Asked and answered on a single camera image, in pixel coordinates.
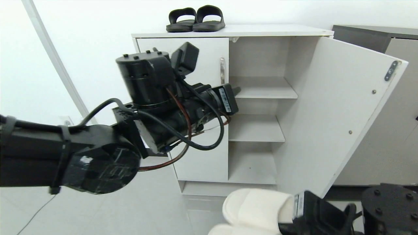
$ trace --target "wall outlet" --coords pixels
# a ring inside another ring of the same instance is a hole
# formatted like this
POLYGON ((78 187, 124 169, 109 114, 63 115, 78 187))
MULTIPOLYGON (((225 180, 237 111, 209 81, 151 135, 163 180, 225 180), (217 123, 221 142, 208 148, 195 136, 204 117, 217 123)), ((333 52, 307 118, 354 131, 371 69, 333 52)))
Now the wall outlet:
POLYGON ((61 125, 72 126, 74 125, 73 121, 71 120, 70 116, 58 116, 61 120, 61 125))

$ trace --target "door handle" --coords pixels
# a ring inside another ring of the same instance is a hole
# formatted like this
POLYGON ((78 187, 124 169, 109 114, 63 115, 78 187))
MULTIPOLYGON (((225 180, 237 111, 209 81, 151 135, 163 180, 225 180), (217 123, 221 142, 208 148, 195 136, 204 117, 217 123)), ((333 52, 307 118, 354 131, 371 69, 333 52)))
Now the door handle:
POLYGON ((225 84, 225 59, 221 57, 221 84, 225 84))

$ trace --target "sticker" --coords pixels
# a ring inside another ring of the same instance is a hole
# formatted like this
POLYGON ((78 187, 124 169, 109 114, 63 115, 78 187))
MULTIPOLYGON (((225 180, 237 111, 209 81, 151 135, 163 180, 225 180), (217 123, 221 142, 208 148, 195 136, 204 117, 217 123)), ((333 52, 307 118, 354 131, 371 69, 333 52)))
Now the sticker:
POLYGON ((231 106, 229 105, 227 94, 225 94, 225 90, 223 88, 219 88, 219 93, 221 94, 222 102, 224 103, 225 110, 227 112, 231 112, 231 106))
POLYGON ((293 218, 303 216, 303 204, 305 202, 305 192, 295 195, 295 202, 293 207, 293 218))
POLYGON ((84 164, 89 164, 92 160, 93 160, 93 158, 90 158, 88 156, 83 156, 83 157, 80 158, 80 162, 82 162, 84 164))

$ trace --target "cabinet shelf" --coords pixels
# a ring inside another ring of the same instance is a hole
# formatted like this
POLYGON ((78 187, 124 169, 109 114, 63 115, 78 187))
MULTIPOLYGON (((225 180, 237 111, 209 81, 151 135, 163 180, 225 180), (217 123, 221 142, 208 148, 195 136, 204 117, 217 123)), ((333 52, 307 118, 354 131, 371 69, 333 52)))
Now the cabinet shelf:
POLYGON ((230 183, 276 184, 269 143, 229 143, 230 183))
POLYGON ((284 77, 230 77, 229 83, 241 87, 236 98, 297 99, 298 94, 284 77))
POLYGON ((274 115, 234 115, 229 124, 229 141, 284 142, 285 137, 274 115))

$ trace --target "black slipper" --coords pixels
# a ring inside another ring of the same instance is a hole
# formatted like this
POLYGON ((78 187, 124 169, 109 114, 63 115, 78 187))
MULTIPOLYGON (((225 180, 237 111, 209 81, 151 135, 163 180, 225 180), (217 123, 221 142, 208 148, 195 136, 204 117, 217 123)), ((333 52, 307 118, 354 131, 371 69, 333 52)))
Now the black slipper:
POLYGON ((196 24, 193 25, 194 32, 216 32, 224 27, 225 22, 221 9, 212 5, 206 5, 197 10, 196 24), (218 15, 221 17, 221 21, 212 20, 203 22, 203 18, 207 15, 218 15))
POLYGON ((170 21, 170 24, 166 26, 167 32, 191 32, 193 24, 196 23, 196 11, 193 8, 172 10, 168 15, 168 20, 170 21), (182 20, 177 22, 177 19, 182 15, 192 15, 194 16, 194 20, 182 20))

